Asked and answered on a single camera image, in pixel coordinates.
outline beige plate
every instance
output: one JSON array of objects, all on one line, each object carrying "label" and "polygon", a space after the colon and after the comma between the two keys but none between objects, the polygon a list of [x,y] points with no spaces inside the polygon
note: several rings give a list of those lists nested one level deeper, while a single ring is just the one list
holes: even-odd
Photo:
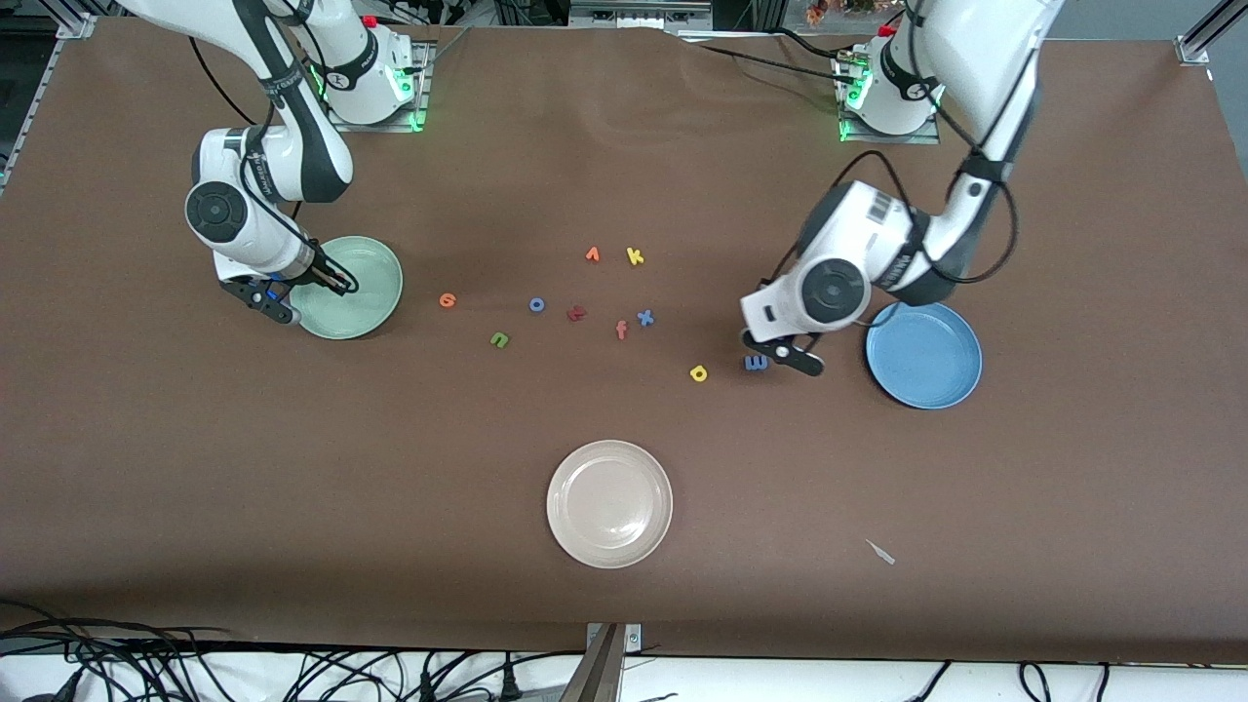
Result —
[{"label": "beige plate", "polygon": [[559,463],[547,520],[569,556],[595,568],[631,566],[659,547],[671,525],[671,483],[640,446],[595,441]]}]

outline brown table surface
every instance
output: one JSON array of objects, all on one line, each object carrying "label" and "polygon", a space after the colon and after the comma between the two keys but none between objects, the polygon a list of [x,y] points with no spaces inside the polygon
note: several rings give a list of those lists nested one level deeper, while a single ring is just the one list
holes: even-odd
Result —
[{"label": "brown table surface", "polygon": [[[1042,74],[1017,256],[951,299],[983,378],[921,412],[861,330],[820,378],[740,367],[738,299],[864,149],[826,81],[656,31],[474,30],[427,131],[348,136],[353,186],[303,207],[404,267],[384,327],[329,342],[217,289],[181,205],[238,119],[185,37],[101,21],[0,199],[0,595],[267,641],[542,650],[628,621],[668,653],[1243,661],[1248,189],[1213,86],[1166,42],[1052,42]],[[938,211],[956,139],[887,152]],[[554,467],[607,437],[675,493],[622,571],[545,522]]]}]

